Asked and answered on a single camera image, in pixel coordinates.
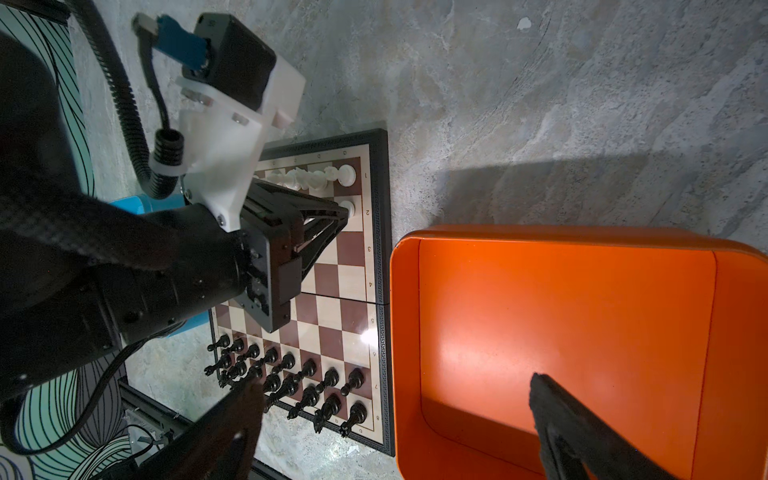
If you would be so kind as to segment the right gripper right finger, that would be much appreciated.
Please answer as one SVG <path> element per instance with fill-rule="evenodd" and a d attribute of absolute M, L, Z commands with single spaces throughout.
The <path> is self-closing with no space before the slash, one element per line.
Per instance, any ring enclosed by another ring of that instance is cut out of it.
<path fill-rule="evenodd" d="M 546 374 L 530 381 L 529 407 L 548 479 L 671 479 Z"/>

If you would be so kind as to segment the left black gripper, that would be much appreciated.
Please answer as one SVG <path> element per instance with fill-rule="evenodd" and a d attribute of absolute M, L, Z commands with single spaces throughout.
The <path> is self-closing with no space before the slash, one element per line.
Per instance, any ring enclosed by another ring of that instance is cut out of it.
<path fill-rule="evenodd" d="M 311 220 L 303 234 L 307 218 Z M 239 219 L 249 260 L 247 284 L 237 300 L 261 328 L 273 333 L 290 320 L 290 300 L 299 293 L 301 272 L 305 278 L 346 227 L 349 211 L 333 200 L 254 179 Z"/>

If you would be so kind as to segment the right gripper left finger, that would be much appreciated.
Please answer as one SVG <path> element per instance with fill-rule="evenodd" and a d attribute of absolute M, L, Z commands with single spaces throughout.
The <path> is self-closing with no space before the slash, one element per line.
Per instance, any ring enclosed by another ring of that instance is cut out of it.
<path fill-rule="evenodd" d="M 134 479 L 246 479 L 260 436 L 265 395 L 245 380 L 177 440 L 138 466 Z"/>

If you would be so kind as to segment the black knight chess piece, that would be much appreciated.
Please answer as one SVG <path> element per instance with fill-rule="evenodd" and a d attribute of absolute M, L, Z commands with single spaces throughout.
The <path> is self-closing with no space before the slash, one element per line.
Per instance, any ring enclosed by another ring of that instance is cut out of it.
<path fill-rule="evenodd" d="M 340 412 L 341 407 L 340 397 L 337 394 L 330 394 L 323 405 L 314 413 L 312 419 L 314 432 L 319 434 L 323 430 L 325 423 L 329 422 L 333 416 Z"/>

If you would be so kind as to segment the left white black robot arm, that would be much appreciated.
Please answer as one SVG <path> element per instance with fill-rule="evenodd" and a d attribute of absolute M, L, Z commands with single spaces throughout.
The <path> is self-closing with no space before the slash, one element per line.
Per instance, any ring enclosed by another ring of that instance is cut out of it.
<path fill-rule="evenodd" d="M 111 356 L 74 424 L 90 419 L 111 378 L 147 341 L 230 299 L 269 331 L 320 254 L 346 227 L 338 203 L 255 178 L 269 128 L 295 119 L 304 77 L 235 16 L 206 12 L 187 31 L 167 15 L 132 29 L 161 126 L 145 137 L 133 90 L 91 1 L 68 9 L 108 84 L 137 180 L 184 205 L 135 215 L 81 192 L 44 62 L 1 38 L 1 439 L 29 392 Z"/>

